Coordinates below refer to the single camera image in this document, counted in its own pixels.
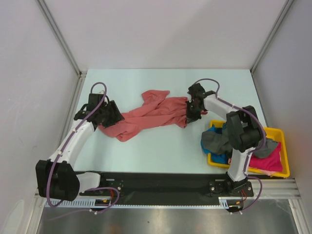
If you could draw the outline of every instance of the metallic floor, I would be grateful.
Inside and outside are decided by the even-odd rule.
[[[73,208],[44,208],[37,234],[297,234],[288,200],[260,200],[243,215],[207,209],[122,209],[48,218]]]

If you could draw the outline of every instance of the white table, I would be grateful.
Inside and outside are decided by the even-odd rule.
[[[219,95],[239,106],[252,105],[265,126],[252,76],[249,70],[198,69],[115,69],[89,70],[78,101],[78,109],[88,101],[91,86],[98,81],[106,84],[107,95],[115,100],[121,112],[142,105],[141,94],[150,89],[170,90],[169,97],[187,96],[188,87],[201,78],[220,82]],[[206,91],[216,84],[202,81]],[[101,85],[94,88],[98,93]],[[225,173],[225,169],[207,164],[207,156],[200,147],[201,133],[212,119],[220,119],[209,112],[202,120],[185,129],[176,125],[143,130],[127,142],[109,138],[99,129],[84,145],[75,164],[76,171],[146,172],[146,173]]]

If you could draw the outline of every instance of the yellow bin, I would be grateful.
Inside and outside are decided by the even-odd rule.
[[[225,123],[225,121],[221,120],[212,120],[210,122],[210,128],[214,125],[216,128],[222,128],[222,125]],[[286,152],[286,145],[285,145],[285,138],[284,138],[284,133],[282,130],[277,129],[277,128],[266,128],[264,127],[265,132],[267,133],[267,138],[271,138],[275,141],[281,142],[281,162],[283,165],[283,171],[282,172],[277,172],[274,173],[272,176],[277,176],[277,177],[283,177],[287,178],[290,175],[290,170],[289,170],[289,164],[288,164],[288,159],[287,159],[287,152]],[[211,159],[211,154],[208,154],[208,164],[216,167],[224,167],[224,168],[229,168],[230,166],[228,164],[222,164],[222,163],[215,163]],[[256,168],[250,167],[248,169],[249,172],[254,172],[254,173],[260,173],[263,174],[260,170]]]

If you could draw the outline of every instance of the gray cloth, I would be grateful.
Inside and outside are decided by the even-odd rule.
[[[213,131],[206,131],[201,134],[203,147],[211,153],[221,155],[232,151],[232,146],[229,143],[228,130],[224,129],[222,134]]]
[[[277,148],[277,141],[270,138],[266,139],[266,145],[261,150],[253,153],[257,158],[266,158]],[[229,153],[233,149],[229,143],[229,133],[227,128],[222,131],[222,134],[213,131],[205,131],[201,134],[201,140],[203,147],[216,155]]]

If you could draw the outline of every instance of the red garment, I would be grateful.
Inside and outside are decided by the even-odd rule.
[[[142,94],[144,103],[128,113],[122,113],[125,120],[117,124],[98,128],[109,137],[127,141],[143,129],[176,124],[186,127],[187,97],[169,97],[170,91],[149,90]]]
[[[278,143],[276,149],[266,158],[257,158],[252,155],[250,159],[249,167],[257,169],[271,171],[271,172],[282,172],[283,165],[281,163],[281,142]]]

